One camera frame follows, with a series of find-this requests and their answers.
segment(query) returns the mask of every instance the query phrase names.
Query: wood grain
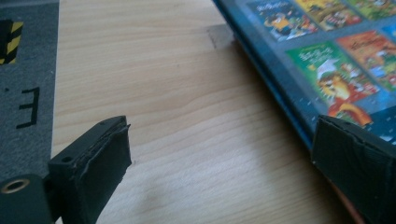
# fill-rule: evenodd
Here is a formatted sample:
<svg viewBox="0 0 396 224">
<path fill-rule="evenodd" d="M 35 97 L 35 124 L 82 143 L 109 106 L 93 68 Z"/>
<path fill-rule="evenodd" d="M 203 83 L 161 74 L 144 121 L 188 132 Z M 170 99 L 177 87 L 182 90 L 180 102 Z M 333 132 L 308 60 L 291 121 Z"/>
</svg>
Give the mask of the wood grain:
<svg viewBox="0 0 396 224">
<path fill-rule="evenodd" d="M 126 115 L 98 223 L 348 223 L 211 1 L 61 0 L 53 155 Z"/>
</svg>

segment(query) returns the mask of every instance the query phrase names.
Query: metal grommet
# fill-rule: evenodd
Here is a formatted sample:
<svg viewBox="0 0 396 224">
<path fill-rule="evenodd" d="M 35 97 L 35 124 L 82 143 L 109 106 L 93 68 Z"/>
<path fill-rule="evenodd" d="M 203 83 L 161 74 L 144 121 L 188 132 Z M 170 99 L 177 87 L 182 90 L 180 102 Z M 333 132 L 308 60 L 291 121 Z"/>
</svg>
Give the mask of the metal grommet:
<svg viewBox="0 0 396 224">
<path fill-rule="evenodd" d="M 5 194 L 15 193 L 21 189 L 26 188 L 30 184 L 28 179 L 17 179 L 7 183 L 1 188 L 1 192 Z"/>
</svg>

